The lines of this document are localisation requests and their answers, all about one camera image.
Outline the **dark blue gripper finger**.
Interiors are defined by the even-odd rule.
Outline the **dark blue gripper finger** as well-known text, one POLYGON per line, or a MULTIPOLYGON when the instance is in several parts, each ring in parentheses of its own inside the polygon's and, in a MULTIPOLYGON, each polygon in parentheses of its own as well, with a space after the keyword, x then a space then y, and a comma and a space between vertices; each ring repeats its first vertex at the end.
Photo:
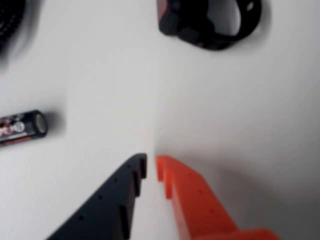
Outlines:
POLYGON ((135 200, 146 177, 147 155, 131 156, 49 239, 128 240, 135 200))

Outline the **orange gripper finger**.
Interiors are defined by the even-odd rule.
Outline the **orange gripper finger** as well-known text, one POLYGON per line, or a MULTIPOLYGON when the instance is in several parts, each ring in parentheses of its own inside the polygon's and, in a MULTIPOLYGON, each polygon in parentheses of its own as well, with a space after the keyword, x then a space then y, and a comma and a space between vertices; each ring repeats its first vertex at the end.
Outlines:
POLYGON ((203 176, 181 161, 156 157, 157 177, 172 201, 182 240, 276 240, 265 228, 239 229, 203 176))

